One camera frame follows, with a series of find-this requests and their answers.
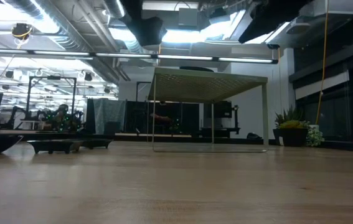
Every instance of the fluorescent light fixture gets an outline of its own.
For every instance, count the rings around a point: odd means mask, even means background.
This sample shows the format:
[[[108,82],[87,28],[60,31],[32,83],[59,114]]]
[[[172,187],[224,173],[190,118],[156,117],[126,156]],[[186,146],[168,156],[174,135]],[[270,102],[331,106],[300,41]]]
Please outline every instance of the fluorescent light fixture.
[[[73,88],[73,85],[57,85],[57,87],[61,87],[61,88]],[[77,88],[90,88],[89,86],[81,86],[81,85],[77,85]]]
[[[28,54],[26,50],[0,49],[1,54]]]
[[[76,56],[66,56],[64,59],[67,60],[93,60],[93,57],[76,57]]]
[[[281,33],[281,31],[283,31],[288,25],[290,24],[290,22],[285,22],[281,27],[279,27],[277,30],[275,30],[272,35],[265,40],[266,43],[271,42],[275,37],[277,37],[277,35],[279,35]]]
[[[119,53],[97,53],[98,57],[120,57],[120,58],[151,58],[148,54],[119,54]]]
[[[183,60],[212,60],[212,57],[183,56],[183,55],[158,55],[160,59],[183,59]]]
[[[61,51],[43,51],[43,50],[35,50],[35,54],[43,54],[43,55],[66,55],[66,56],[89,56],[87,52],[61,52]]]
[[[273,60],[255,58],[219,58],[219,62],[272,63]]]
[[[236,30],[237,26],[239,25],[239,23],[243,19],[243,16],[245,14],[245,10],[241,10],[240,12],[235,12],[235,13],[237,15],[235,15],[234,13],[232,15],[230,15],[230,20],[232,20],[233,22],[230,25],[229,29],[225,32],[223,40],[228,39],[228,38],[230,38],[230,36],[232,36],[232,34]]]
[[[5,96],[24,96],[27,97],[28,93],[3,93],[3,95]],[[38,98],[38,97],[46,97],[46,96],[51,96],[54,98],[61,98],[61,99],[67,99],[67,100],[71,100],[72,99],[72,95],[65,95],[65,94],[39,94],[39,93],[31,93],[31,97],[34,98]],[[109,98],[109,99],[115,99],[115,97],[113,95],[104,95],[104,96],[100,96],[100,95],[75,95],[75,99],[76,100],[83,100],[85,98]]]
[[[143,10],[178,11],[180,8],[197,9],[198,2],[184,1],[143,1]]]

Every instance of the green plant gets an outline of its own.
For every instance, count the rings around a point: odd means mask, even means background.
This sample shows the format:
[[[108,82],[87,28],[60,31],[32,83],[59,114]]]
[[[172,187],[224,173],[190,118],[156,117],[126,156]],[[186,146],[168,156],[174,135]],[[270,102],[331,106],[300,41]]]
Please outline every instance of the green plant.
[[[276,128],[280,128],[281,124],[287,121],[299,121],[302,118],[302,111],[297,108],[290,106],[287,111],[283,111],[283,114],[276,113]]]
[[[306,145],[310,147],[320,146],[324,142],[323,133],[316,128],[309,128],[306,136]]]
[[[284,128],[308,128],[309,127],[309,122],[308,121],[286,121],[283,124],[280,125],[280,129]]]

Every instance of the plant pot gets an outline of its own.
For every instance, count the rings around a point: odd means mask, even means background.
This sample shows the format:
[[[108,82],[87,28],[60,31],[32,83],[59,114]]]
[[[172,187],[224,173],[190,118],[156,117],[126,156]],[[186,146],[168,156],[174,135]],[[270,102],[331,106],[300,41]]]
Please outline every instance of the plant pot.
[[[274,129],[273,134],[275,135],[276,145],[280,146],[280,129]]]
[[[283,137],[284,146],[301,147],[305,145],[308,129],[306,128],[283,128],[280,136]]]

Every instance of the ceiling pipe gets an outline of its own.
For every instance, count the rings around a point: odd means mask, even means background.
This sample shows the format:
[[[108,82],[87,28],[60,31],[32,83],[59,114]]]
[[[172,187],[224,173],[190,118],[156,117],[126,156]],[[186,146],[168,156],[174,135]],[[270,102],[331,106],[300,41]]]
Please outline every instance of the ceiling pipe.
[[[100,28],[100,30],[104,33],[105,37],[108,39],[108,41],[112,44],[112,46],[114,46],[115,51],[119,51],[118,45],[116,43],[116,40],[113,38],[113,36],[111,35],[110,31],[103,25],[102,21],[100,20],[100,18],[96,15],[96,13],[94,12],[93,8],[91,7],[91,5],[89,5],[86,0],[77,0],[80,1],[83,6],[84,9],[86,9],[86,11],[90,14],[90,16],[93,18],[93,20],[96,22],[96,25]]]
[[[99,36],[100,40],[103,41],[103,43],[111,49],[112,52],[115,52],[115,48],[113,46],[113,44],[108,40],[108,38],[106,38],[102,32],[100,32],[100,30],[98,29],[98,27],[93,23],[92,19],[89,17],[89,15],[87,14],[87,12],[84,10],[83,6],[80,3],[80,0],[74,0],[74,4],[75,6],[79,9],[79,11],[82,13],[82,15],[84,16],[84,18],[87,20],[88,24],[90,25],[90,27],[95,31],[95,33],[97,34],[97,36]]]
[[[157,45],[167,30],[158,17],[142,18],[142,1],[102,0],[111,18],[123,22],[136,37],[140,46]]]
[[[104,0],[105,9],[108,11],[109,15],[115,19],[121,19],[123,22],[130,22],[131,18],[125,11],[120,0]],[[145,50],[137,40],[124,41],[125,47],[131,52],[136,54],[146,54],[148,50]],[[144,60],[149,63],[154,63],[154,60]]]
[[[74,2],[75,2],[75,5],[79,8],[79,10],[82,12],[82,15],[87,20],[89,25],[97,33],[97,35],[99,36],[101,41],[103,41],[105,43],[105,45],[111,49],[111,51],[118,52],[119,48],[116,43],[116,40],[113,38],[110,31],[103,25],[103,23],[101,22],[100,18],[96,15],[96,13],[93,10],[93,8],[91,7],[91,5],[89,5],[86,2],[86,0],[74,0]],[[125,72],[122,71],[122,69],[120,67],[113,66],[113,68],[114,68],[115,73],[117,73],[123,80],[131,81],[131,79],[127,76],[127,74],[125,74]]]
[[[59,27],[57,34],[62,37],[51,37],[67,51],[92,52],[93,47],[81,36],[70,21],[57,9],[50,0],[5,0],[12,7],[27,13],[37,21],[49,19],[48,23],[55,23]],[[119,76],[99,58],[86,62],[95,72],[107,82],[118,83]]]

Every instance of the potted plant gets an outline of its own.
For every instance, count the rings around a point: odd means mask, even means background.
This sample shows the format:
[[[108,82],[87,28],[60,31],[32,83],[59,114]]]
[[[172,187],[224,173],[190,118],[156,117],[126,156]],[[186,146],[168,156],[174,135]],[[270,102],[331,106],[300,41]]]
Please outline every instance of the potted plant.
[[[287,121],[295,121],[295,120],[299,121],[301,117],[302,117],[302,112],[296,108],[294,109],[292,106],[290,106],[287,112],[284,110],[283,114],[276,113],[276,120],[275,120],[276,129],[273,130],[273,134],[275,135],[277,145],[280,145],[281,124]]]
[[[309,123],[305,121],[286,121],[280,125],[280,136],[284,146],[300,147],[305,145]]]
[[[318,147],[322,142],[324,142],[323,133],[317,127],[310,127],[306,136],[306,145]]]

